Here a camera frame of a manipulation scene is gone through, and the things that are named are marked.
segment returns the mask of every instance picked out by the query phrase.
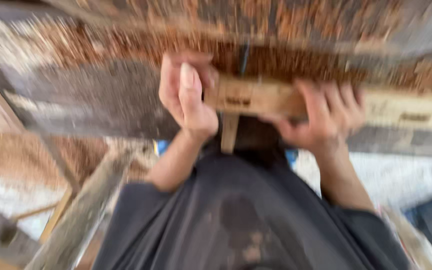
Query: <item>dark gray shirt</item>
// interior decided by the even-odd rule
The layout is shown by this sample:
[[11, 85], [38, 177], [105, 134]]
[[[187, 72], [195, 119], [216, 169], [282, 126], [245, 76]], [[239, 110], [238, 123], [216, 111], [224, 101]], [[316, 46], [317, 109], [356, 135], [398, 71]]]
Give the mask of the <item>dark gray shirt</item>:
[[319, 198], [283, 160], [215, 154], [174, 193], [123, 188], [94, 270], [404, 270], [372, 213]]

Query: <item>person's right hand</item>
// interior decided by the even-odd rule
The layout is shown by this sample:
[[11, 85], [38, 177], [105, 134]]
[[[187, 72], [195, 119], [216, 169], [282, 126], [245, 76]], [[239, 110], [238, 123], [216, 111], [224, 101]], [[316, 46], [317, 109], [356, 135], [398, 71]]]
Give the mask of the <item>person's right hand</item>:
[[218, 131], [218, 116], [203, 103], [203, 87], [214, 87], [218, 71], [213, 56], [196, 51], [166, 52], [161, 65], [159, 99], [192, 138], [205, 141]]
[[293, 125], [287, 117], [260, 116], [271, 122], [287, 144], [307, 149], [316, 158], [347, 151], [346, 139], [364, 124], [363, 92], [345, 83], [295, 80], [303, 95], [308, 122]]

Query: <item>sawdust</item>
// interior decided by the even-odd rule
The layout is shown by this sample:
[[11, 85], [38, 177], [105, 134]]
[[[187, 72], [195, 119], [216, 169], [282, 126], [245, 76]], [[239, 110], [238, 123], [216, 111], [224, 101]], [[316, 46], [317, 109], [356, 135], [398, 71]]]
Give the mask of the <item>sawdust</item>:
[[301, 77], [361, 83], [367, 76], [365, 70], [341, 68], [339, 57], [332, 54], [254, 46], [249, 49], [248, 59], [246, 75], [263, 74], [287, 82]]
[[276, 10], [280, 40], [385, 40], [397, 29], [400, 0], [281, 1]]
[[419, 60], [414, 65], [398, 68], [399, 76], [390, 78], [392, 85], [405, 85], [420, 93], [432, 91], [432, 63]]
[[[256, 12], [253, 9], [258, 7], [260, 3], [266, 3], [255, 0], [248, 1], [249, 4], [244, 3], [246, 3], [249, 15]], [[369, 3], [367, 10], [372, 10], [370, 4], [373, 2], [365, 0], [362, 3]], [[343, 12], [345, 8], [336, 7], [341, 9], [340, 12]], [[321, 17], [326, 12], [318, 11], [319, 9], [315, 10], [311, 9], [312, 15], [315, 17]], [[290, 25], [299, 22], [301, 21], [297, 19], [297, 16], [287, 19], [287, 23]], [[120, 28], [95, 27], [71, 20], [20, 22], [18, 28], [11, 28], [10, 26], [4, 28], [3, 25], [5, 24], [0, 23], [0, 35], [9, 31], [12, 35], [21, 35], [21, 37], [11, 41], [8, 39], [0, 40], [0, 64], [10, 65], [19, 71], [29, 72], [35, 67], [52, 66], [69, 69], [82, 64], [90, 64], [104, 69], [108, 64], [121, 59], [146, 62], [154, 70], [159, 70], [162, 54], [165, 51], [178, 52], [187, 49], [212, 52], [214, 54], [213, 64], [223, 73], [237, 74], [239, 68], [240, 47], [234, 40], [215, 40], [204, 34], [187, 34], [172, 30], [167, 30], [163, 34], [135, 30], [123, 31]], [[373, 29], [371, 33], [382, 33], [375, 30], [377, 27], [371, 29]], [[328, 33], [332, 33], [332, 35], [338, 35], [338, 32], [337, 23], [332, 30], [328, 30]], [[38, 49], [33, 50], [33, 46], [38, 46]], [[13, 50], [17, 51], [19, 55], [32, 55], [32, 57], [21, 59], [4, 57]], [[274, 77], [284, 81], [289, 81], [296, 76], [318, 80], [349, 80], [353, 83], [362, 83], [368, 78], [374, 78], [366, 68], [342, 64], [344, 61], [341, 59], [345, 57], [347, 56], [289, 49], [285, 46], [252, 46], [246, 74]], [[418, 71], [422, 66], [427, 72]], [[379, 78], [376, 83], [396, 88], [432, 90], [431, 63], [393, 65], [387, 74], [389, 75]]]
[[[107, 145], [102, 139], [53, 137], [76, 179], [86, 179], [103, 158]], [[31, 133], [0, 133], [0, 177], [12, 181], [66, 187], [54, 161], [39, 138]]]

